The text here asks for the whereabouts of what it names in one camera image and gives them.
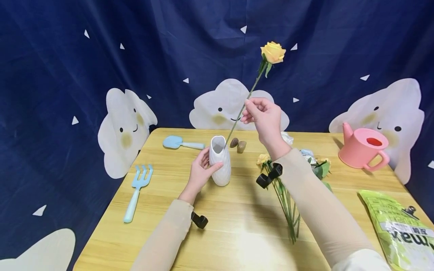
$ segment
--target person's left hand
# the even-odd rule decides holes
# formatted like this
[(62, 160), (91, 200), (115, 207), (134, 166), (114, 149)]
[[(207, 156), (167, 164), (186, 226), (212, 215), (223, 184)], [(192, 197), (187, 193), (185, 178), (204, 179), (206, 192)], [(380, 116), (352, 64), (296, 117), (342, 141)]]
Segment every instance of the person's left hand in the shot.
[(206, 147), (191, 163), (190, 178), (178, 199), (193, 205), (197, 194), (202, 190), (202, 187), (207, 183), (211, 175), (223, 166), (223, 163), (210, 166), (209, 153), (210, 148)]

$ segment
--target black clip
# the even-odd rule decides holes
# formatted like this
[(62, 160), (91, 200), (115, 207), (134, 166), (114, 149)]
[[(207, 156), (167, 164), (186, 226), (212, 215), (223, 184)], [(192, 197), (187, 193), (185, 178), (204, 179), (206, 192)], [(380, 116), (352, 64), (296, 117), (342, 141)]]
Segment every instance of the black clip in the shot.
[(191, 212), (191, 220), (196, 224), (196, 226), (200, 229), (204, 229), (208, 224), (208, 219), (203, 215), (198, 216), (195, 212)]
[(270, 173), (265, 175), (262, 173), (259, 175), (259, 177), (256, 179), (256, 183), (259, 184), (262, 188), (267, 188), (267, 186), (277, 177), (282, 175), (283, 167), (281, 164), (273, 163), (273, 169), (270, 171)]
[(417, 218), (417, 217), (414, 215), (414, 212), (416, 211), (416, 208), (415, 208), (414, 206), (409, 206), (407, 209), (402, 209), (402, 211), (403, 211), (404, 213), (406, 213), (408, 216), (410, 216), (410, 217), (412, 217), (412, 218), (414, 218), (414, 219), (416, 219), (416, 220), (419, 220), (419, 218)]

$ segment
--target table surface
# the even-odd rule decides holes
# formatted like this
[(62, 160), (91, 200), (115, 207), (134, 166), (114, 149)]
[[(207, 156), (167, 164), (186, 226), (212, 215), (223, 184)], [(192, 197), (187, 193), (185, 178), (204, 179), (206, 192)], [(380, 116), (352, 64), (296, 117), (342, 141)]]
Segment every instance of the table surface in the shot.
[[(187, 183), (190, 166), (199, 150), (180, 147), (165, 149), (168, 135), (182, 136), (185, 142), (207, 146), (214, 135), (228, 136), (229, 131), (159, 128), (152, 132), (136, 158), (122, 185), (101, 218), (75, 264), (75, 271), (129, 270), (140, 248), (157, 226), (173, 199)], [(289, 133), (293, 147), (310, 149), (316, 157), (331, 160), (330, 172), (324, 179), (350, 211), (357, 223), (383, 255), (367, 211), (357, 192), (361, 189), (385, 192), (402, 205), (415, 206), (417, 216), (434, 228), (420, 206), (399, 182), (389, 166), (367, 173), (344, 165), (337, 153), (342, 134)], [(304, 221), (295, 245), (288, 239), (287, 224), (273, 189), (262, 189), (255, 183), (260, 173), (258, 155), (266, 153), (256, 131), (234, 131), (233, 137), (245, 140), (247, 147), (239, 154), (230, 149), (232, 176), (225, 187), (211, 180), (198, 195), (195, 212), (208, 218), (204, 230), (192, 224), (172, 270), (240, 271), (240, 270), (329, 270)], [(123, 217), (134, 192), (131, 187), (136, 164), (152, 164), (151, 182), (141, 189), (134, 219), (123, 223)]]

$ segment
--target arm sleeve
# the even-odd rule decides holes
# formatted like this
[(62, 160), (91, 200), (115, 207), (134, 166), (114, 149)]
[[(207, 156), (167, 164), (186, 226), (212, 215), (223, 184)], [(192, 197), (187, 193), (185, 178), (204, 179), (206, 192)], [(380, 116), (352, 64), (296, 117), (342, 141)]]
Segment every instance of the arm sleeve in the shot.
[(131, 271), (169, 271), (191, 225), (193, 206), (175, 199), (140, 250)]
[(380, 254), (370, 249), (354, 252), (333, 266), (332, 271), (391, 271)]
[(331, 267), (356, 251), (374, 250), (348, 210), (315, 176), (298, 149), (275, 163), (282, 165), (280, 179)]

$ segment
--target rose stem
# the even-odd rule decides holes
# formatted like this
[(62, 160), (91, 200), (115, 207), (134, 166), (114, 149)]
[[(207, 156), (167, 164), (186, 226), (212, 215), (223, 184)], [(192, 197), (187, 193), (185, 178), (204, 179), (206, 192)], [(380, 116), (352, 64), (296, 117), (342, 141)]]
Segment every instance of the rose stem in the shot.
[[(258, 77), (256, 78), (255, 83), (253, 84), (252, 89), (251, 89), (250, 92), (249, 92), (249, 95), (248, 95), (247, 98), (246, 98), (246, 100), (249, 99), (250, 96), (252, 95), (252, 92), (253, 92), (253, 90), (255, 89), (255, 87), (256, 87), (256, 85), (257, 85), (259, 79), (261, 78), (262, 73), (265, 71), (266, 67), (267, 67), (267, 64), (265, 64), (265, 65), (263, 66), (263, 68), (261, 69), (261, 71), (260, 71)], [(232, 132), (233, 132), (233, 130), (235, 129), (235, 126), (237, 125), (238, 120), (240, 119), (240, 116), (241, 116), (241, 113), (243, 112), (243, 110), (244, 110), (244, 103), (243, 103), (243, 106), (242, 106), (242, 108), (241, 108), (240, 113), (238, 114), (238, 117), (237, 117), (236, 120), (235, 120), (235, 123), (233, 124), (232, 130), (230, 130), (229, 136), (227, 137), (227, 140), (226, 140), (226, 143), (225, 143), (223, 149), (226, 147), (226, 145), (227, 145), (227, 143), (228, 143), (228, 141), (229, 141), (229, 139), (230, 139), (230, 136), (232, 135)]]

